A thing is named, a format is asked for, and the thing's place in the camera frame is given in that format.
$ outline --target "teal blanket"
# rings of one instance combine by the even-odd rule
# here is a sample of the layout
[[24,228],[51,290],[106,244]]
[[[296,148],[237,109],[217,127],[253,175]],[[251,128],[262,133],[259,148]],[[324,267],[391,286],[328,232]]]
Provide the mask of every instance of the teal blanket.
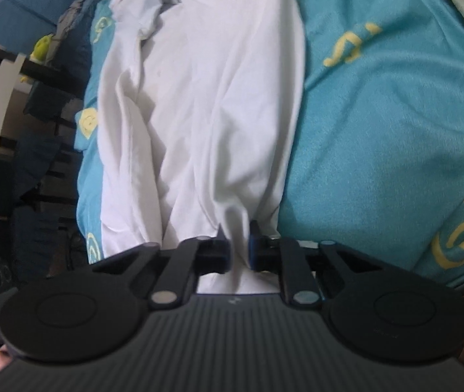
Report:
[[[464,288],[464,21],[449,0],[297,0],[307,71],[281,234],[334,239]],[[99,73],[112,42],[103,0],[77,115],[77,219],[103,258]]]

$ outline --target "white cloth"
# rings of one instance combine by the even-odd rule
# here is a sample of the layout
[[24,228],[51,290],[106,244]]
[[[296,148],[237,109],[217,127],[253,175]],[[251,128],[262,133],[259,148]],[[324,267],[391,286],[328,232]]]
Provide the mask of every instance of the white cloth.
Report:
[[104,253],[175,248],[221,225],[241,258],[199,290],[266,292],[272,285],[246,269],[246,243],[250,220],[276,228],[304,76],[298,7],[175,2],[111,4],[98,93]]

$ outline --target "bed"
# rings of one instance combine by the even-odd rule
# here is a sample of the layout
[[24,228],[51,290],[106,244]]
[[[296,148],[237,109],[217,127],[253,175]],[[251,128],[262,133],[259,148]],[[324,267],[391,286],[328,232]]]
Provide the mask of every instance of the bed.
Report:
[[[100,222],[97,111],[111,1],[92,22],[76,115],[77,220],[91,263],[112,252]],[[451,0],[297,3],[306,72],[278,232],[337,240],[464,292],[463,17]]]

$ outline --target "black circular disc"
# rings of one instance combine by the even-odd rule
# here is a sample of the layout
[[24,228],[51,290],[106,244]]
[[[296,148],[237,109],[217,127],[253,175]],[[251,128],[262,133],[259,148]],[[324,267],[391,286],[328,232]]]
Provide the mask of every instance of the black circular disc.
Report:
[[355,276],[333,300],[330,321],[346,344],[387,362],[433,361],[464,345],[464,298],[400,271]]
[[140,304],[110,274],[62,275],[26,286],[0,312],[0,329],[17,355],[53,363],[98,358],[136,331]]

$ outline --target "teal bed sheet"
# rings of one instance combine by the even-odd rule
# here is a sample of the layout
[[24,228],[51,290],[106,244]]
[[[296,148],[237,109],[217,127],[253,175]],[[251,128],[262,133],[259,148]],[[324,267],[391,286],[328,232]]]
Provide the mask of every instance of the teal bed sheet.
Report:
[[[464,20],[450,0],[297,0],[307,67],[278,229],[464,288]],[[110,0],[77,115],[77,219],[103,258],[96,96]]]

